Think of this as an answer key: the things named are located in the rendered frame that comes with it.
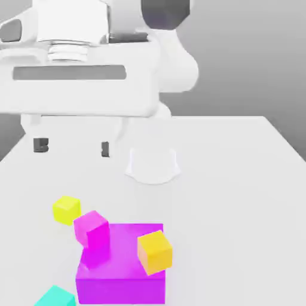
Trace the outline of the small orange cube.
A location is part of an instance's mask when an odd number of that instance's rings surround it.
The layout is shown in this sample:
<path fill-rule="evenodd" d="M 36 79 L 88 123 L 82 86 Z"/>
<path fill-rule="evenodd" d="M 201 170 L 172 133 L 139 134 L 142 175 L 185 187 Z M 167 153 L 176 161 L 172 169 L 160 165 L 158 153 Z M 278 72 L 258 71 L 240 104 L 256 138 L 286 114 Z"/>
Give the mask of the small orange cube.
<path fill-rule="evenodd" d="M 138 237 L 137 255 L 148 276 L 172 267 L 173 248 L 162 230 Z"/>

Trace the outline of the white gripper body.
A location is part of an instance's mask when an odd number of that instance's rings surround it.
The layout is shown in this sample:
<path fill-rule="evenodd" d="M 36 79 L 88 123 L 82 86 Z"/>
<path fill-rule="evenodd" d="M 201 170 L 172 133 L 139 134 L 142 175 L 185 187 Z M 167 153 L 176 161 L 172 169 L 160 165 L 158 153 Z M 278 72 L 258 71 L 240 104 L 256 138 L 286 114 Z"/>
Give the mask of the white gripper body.
<path fill-rule="evenodd" d="M 86 62 L 54 62 L 43 48 L 0 51 L 0 113 L 147 117 L 157 108 L 156 42 L 88 49 Z"/>

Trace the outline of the large purple box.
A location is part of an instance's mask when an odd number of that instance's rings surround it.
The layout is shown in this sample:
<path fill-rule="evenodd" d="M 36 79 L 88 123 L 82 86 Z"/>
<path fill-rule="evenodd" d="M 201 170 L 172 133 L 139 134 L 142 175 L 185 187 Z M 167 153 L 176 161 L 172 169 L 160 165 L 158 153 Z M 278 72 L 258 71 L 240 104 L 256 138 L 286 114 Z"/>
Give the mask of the large purple box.
<path fill-rule="evenodd" d="M 163 224 L 110 224 L 106 251 L 82 250 L 75 282 L 80 304 L 164 304 L 166 272 L 148 276 L 137 255 L 137 238 Z"/>

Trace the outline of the small magenta cube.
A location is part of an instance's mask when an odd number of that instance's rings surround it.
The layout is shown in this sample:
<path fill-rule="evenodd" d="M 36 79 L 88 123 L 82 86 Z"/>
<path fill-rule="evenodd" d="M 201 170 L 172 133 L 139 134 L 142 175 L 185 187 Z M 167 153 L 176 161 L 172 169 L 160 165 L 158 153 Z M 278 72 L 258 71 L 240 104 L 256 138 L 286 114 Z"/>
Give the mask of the small magenta cube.
<path fill-rule="evenodd" d="M 93 269 L 110 257 L 109 222 L 92 210 L 74 220 L 76 240 L 82 245 L 81 263 Z"/>

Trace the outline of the small yellow cube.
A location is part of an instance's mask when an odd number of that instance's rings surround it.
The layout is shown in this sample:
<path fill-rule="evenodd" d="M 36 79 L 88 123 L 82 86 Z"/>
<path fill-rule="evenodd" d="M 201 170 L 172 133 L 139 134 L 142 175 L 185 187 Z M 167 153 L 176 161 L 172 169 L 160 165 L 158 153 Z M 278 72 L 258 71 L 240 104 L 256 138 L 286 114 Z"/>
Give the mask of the small yellow cube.
<path fill-rule="evenodd" d="M 81 201 L 70 196 L 62 196 L 53 204 L 54 219 L 64 225 L 71 226 L 81 216 Z"/>

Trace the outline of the small cyan cube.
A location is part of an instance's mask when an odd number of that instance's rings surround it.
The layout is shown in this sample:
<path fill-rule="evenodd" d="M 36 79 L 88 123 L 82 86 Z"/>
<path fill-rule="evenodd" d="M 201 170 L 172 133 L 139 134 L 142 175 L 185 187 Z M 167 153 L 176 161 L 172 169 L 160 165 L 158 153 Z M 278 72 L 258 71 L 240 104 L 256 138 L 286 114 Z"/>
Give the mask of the small cyan cube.
<path fill-rule="evenodd" d="M 76 306 L 75 296 L 58 286 L 52 286 L 34 306 Z"/>

